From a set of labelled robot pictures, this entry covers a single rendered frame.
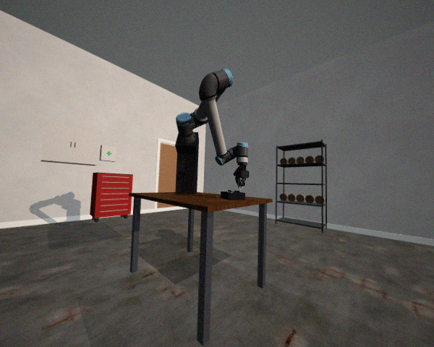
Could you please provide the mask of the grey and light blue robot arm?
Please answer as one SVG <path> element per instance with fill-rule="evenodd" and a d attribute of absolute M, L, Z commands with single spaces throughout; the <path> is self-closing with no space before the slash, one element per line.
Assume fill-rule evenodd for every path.
<path fill-rule="evenodd" d="M 200 108 L 197 107 L 194 113 L 180 113 L 176 117 L 176 125 L 179 132 L 178 140 L 184 145 L 191 144 L 195 141 L 196 136 L 193 129 L 209 123 L 216 149 L 217 156 L 215 159 L 220 166 L 236 157 L 237 163 L 248 162 L 248 144 L 246 142 L 238 142 L 237 146 L 226 150 L 216 106 L 218 98 L 220 98 L 225 89 L 232 86 L 232 84 L 233 77 L 228 69 L 222 69 L 207 74 L 200 84 L 199 96 L 202 101 L 199 106 Z"/>

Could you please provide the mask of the black lighting desk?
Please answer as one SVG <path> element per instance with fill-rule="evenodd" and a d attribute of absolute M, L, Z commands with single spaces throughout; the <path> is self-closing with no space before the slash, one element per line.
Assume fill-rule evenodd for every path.
<path fill-rule="evenodd" d="M 228 190 L 227 192 L 221 192 L 221 198 L 227 200 L 245 200 L 245 193 L 236 190 L 234 190 L 234 192 Z"/>

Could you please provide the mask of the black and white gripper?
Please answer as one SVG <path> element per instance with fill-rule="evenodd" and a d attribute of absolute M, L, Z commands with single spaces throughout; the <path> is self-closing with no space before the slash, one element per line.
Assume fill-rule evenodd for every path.
<path fill-rule="evenodd" d="M 241 165 L 239 165 L 239 164 L 241 164 Z M 249 178 L 249 171 L 246 171 L 246 165 L 247 165 L 247 163 L 238 163 L 240 170 L 237 171 L 237 174 L 235 176 L 235 180 L 236 180 L 237 186 L 239 187 L 240 191 L 242 191 L 242 188 L 245 185 L 246 178 Z M 240 173 L 240 177 L 239 177 L 239 173 Z M 240 179 L 240 178 L 242 178 L 242 179 Z"/>

